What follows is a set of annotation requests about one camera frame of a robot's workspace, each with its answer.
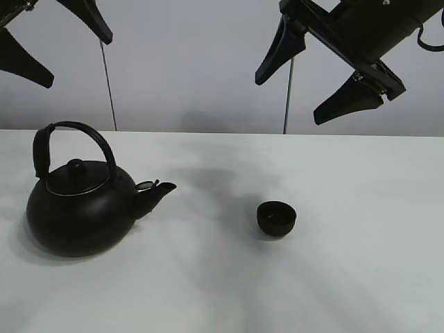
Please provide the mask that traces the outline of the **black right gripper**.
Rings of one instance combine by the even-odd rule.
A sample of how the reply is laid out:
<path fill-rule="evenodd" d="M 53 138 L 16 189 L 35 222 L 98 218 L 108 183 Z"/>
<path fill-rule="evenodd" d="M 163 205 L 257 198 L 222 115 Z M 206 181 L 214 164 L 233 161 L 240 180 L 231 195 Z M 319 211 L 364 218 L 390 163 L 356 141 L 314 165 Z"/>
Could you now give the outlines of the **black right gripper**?
<path fill-rule="evenodd" d="M 314 122 L 374 110 L 405 92 L 402 81 L 382 64 L 382 57 L 443 9 L 442 1 L 340 1 L 326 11 L 314 1 L 280 1 L 275 37 L 255 72 L 264 84 L 281 66 L 306 49 L 311 33 L 356 70 L 314 110 Z"/>

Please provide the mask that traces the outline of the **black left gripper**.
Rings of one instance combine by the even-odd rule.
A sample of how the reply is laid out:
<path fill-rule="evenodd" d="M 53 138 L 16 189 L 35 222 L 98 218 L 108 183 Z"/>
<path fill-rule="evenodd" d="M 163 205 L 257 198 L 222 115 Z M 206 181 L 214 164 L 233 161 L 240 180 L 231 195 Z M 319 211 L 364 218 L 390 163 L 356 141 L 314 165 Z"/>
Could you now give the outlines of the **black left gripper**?
<path fill-rule="evenodd" d="M 79 18 L 104 44 L 113 40 L 113 32 L 94 0 L 58 0 Z M 5 27 L 23 11 L 34 9 L 33 0 L 0 0 L 1 27 Z M 54 75 L 33 58 L 6 28 L 1 28 L 1 70 L 21 76 L 45 88 L 53 85 Z"/>

